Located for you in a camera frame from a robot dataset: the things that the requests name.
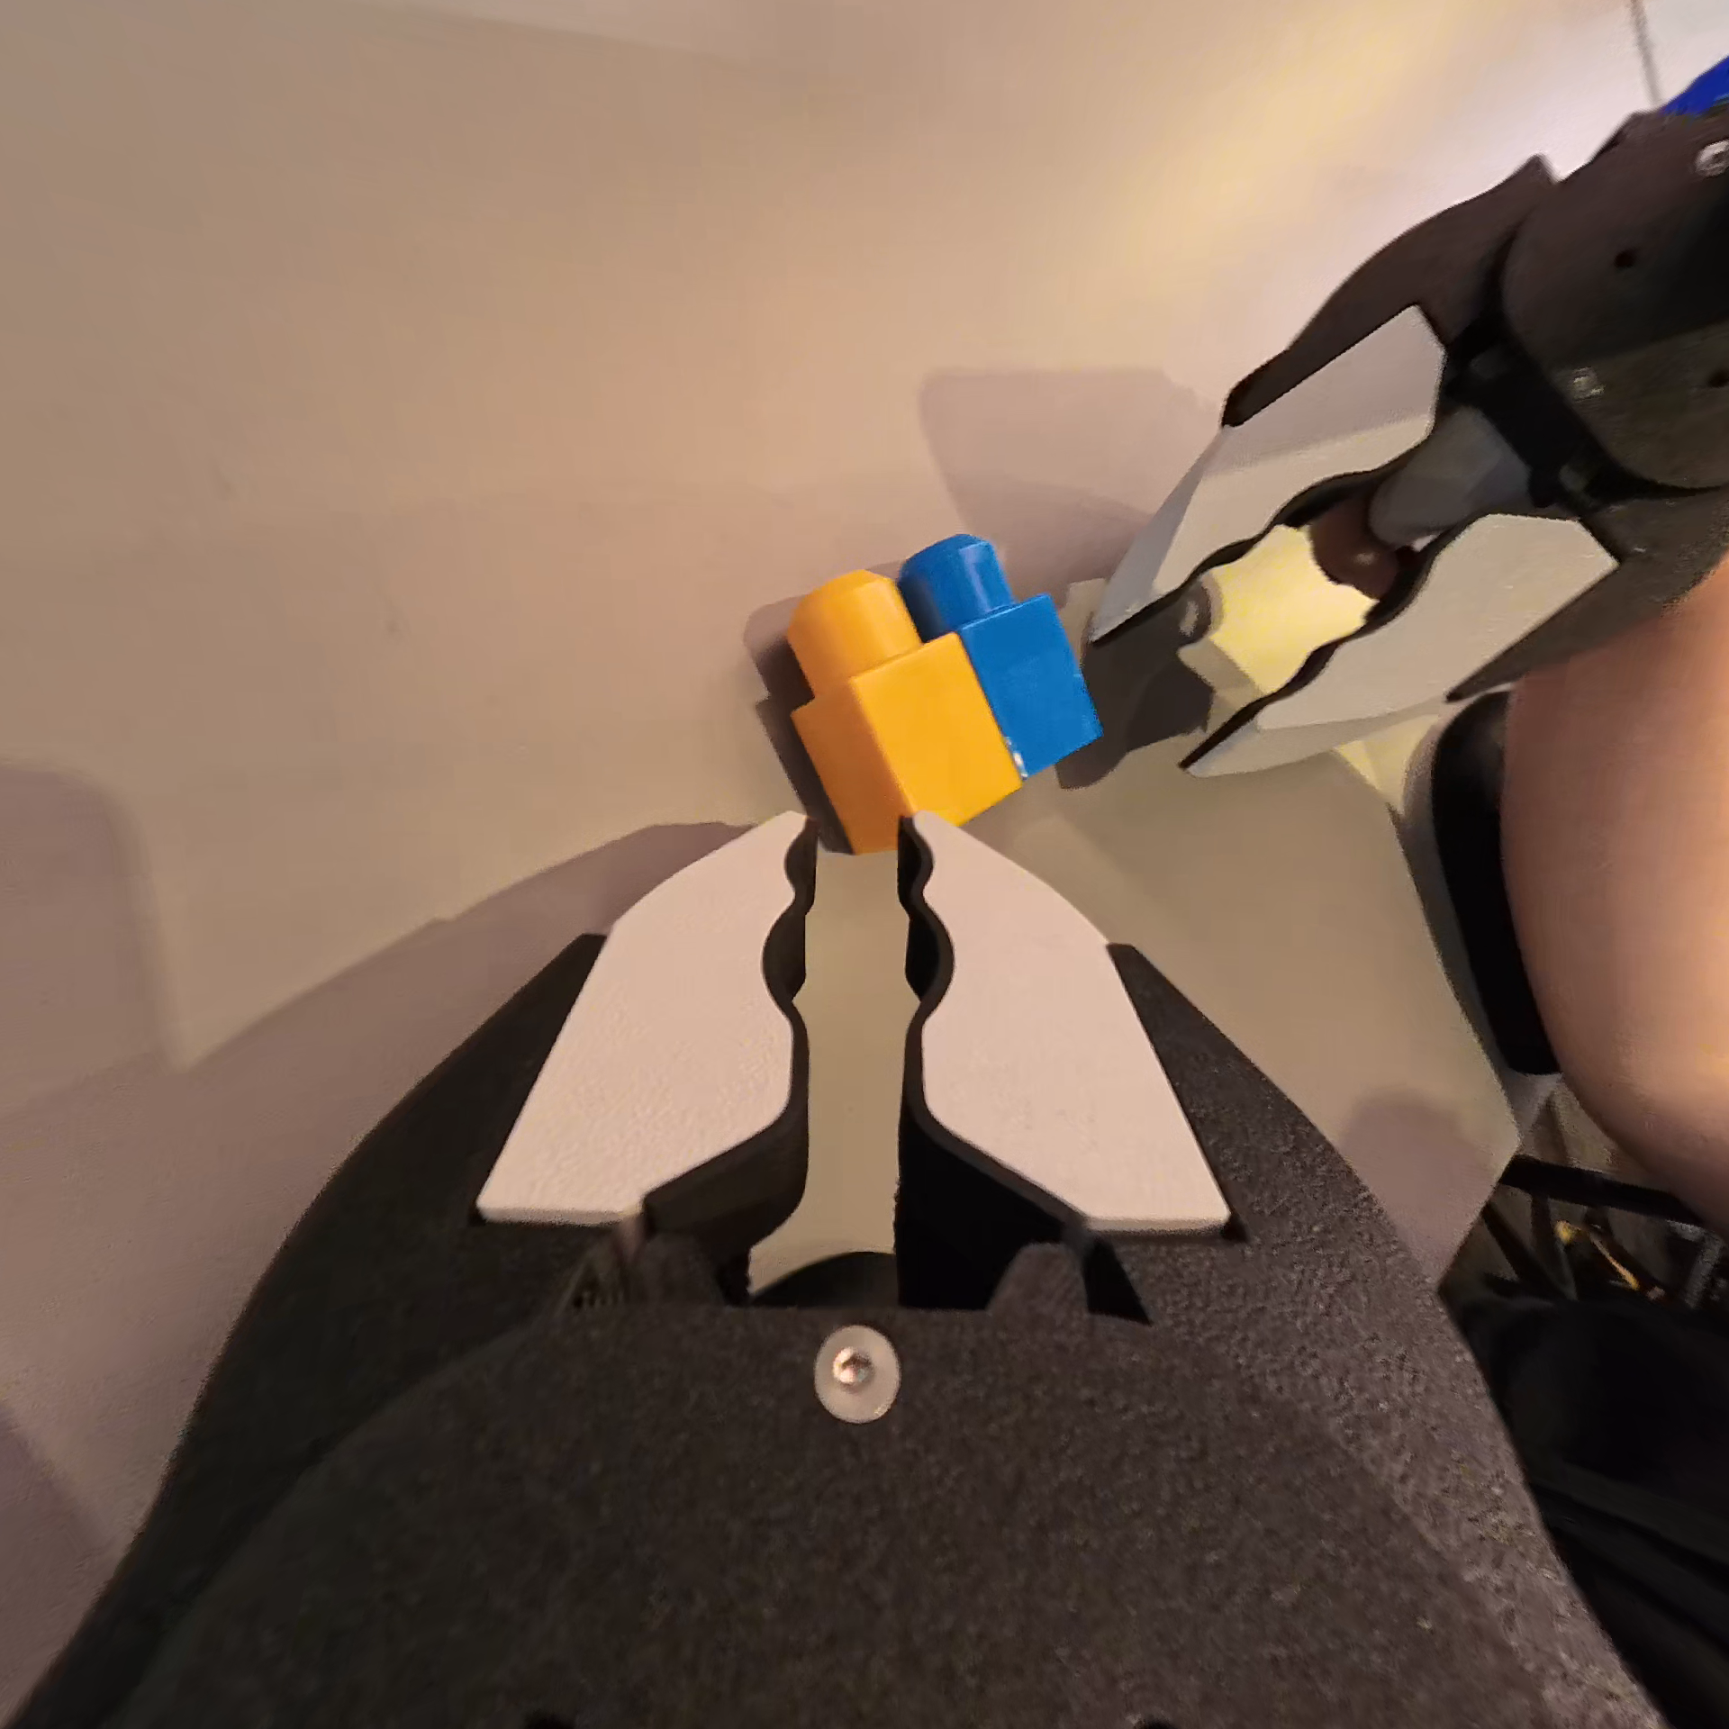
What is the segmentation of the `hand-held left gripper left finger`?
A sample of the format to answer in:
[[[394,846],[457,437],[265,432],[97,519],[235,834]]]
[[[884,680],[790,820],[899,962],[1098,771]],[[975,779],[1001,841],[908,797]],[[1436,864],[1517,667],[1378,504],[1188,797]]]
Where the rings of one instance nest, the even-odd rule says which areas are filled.
[[[489,1224],[683,1238],[748,1267],[809,1165],[815,826],[780,814],[605,934],[482,1192]]]

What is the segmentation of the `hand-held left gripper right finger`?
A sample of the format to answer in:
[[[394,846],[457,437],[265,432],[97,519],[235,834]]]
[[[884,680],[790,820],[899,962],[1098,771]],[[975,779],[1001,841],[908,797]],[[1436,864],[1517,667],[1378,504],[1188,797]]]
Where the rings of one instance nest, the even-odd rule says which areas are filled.
[[[932,814],[899,823],[897,892],[899,1274],[999,1278],[1057,1243],[1100,1278],[1146,1247],[1224,1242],[1233,1208],[1111,940]]]

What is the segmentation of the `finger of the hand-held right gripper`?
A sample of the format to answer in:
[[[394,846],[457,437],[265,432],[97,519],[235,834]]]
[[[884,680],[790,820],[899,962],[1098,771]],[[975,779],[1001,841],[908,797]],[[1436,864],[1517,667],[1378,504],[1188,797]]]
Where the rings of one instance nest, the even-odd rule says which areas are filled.
[[[1138,532],[1089,625],[1089,644],[1253,545],[1311,492],[1403,460],[1436,420],[1445,351],[1401,309],[1239,425],[1222,425]]]
[[[1612,571],[1609,549],[1570,519],[1480,516],[1429,548],[1408,598],[1317,651],[1182,767],[1200,779],[1276,771],[1419,718]]]

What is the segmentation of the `blue one-stud block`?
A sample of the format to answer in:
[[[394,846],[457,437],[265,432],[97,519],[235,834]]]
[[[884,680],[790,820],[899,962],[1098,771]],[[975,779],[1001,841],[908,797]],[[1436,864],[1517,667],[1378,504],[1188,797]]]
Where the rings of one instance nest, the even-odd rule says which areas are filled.
[[[958,634],[1024,781],[1104,737],[1050,596],[1015,598],[999,549],[953,534],[913,553],[897,588],[922,641]]]

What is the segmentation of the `orange one-stud block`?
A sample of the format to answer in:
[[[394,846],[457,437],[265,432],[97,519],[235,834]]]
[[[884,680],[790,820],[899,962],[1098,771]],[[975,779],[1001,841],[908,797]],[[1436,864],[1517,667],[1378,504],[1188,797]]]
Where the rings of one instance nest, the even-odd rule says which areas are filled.
[[[809,688],[792,728],[855,855],[893,850],[906,817],[963,826],[1020,791],[961,638],[921,638],[888,577],[824,582],[787,641]]]

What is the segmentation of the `grey desk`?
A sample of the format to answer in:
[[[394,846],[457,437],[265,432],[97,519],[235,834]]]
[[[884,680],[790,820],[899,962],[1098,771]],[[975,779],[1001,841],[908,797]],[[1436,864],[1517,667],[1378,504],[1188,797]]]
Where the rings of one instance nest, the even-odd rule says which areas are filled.
[[[1689,5],[5,5],[5,1584],[331,1167],[792,803],[764,643],[1084,617],[1228,385]]]

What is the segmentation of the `person's right hand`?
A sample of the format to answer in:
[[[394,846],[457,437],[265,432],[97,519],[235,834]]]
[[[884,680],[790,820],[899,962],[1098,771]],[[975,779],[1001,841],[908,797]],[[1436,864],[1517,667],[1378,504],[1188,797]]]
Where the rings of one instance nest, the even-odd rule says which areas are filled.
[[[1633,949],[1725,924],[1728,573],[1521,680],[1505,732],[1505,876],[1530,949]]]

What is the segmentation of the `black textured pad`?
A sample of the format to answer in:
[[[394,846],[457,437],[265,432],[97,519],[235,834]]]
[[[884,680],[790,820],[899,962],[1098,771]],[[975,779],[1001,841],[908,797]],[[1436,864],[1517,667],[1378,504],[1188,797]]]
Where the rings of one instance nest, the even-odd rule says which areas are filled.
[[[1444,903],[1457,931],[1468,997],[1490,1053],[1514,1074],[1548,1077],[1558,1067],[1530,984],[1507,894],[1503,785],[1505,690],[1460,709],[1439,732],[1430,761],[1429,816]]]

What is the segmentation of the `person's black jacket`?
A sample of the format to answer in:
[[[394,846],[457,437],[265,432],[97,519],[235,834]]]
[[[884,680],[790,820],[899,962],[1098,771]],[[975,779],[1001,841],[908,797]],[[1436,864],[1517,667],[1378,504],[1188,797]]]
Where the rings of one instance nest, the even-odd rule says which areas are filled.
[[[1592,1614],[1670,1726],[1725,1727],[1725,1329],[1509,1280],[1456,1319]]]

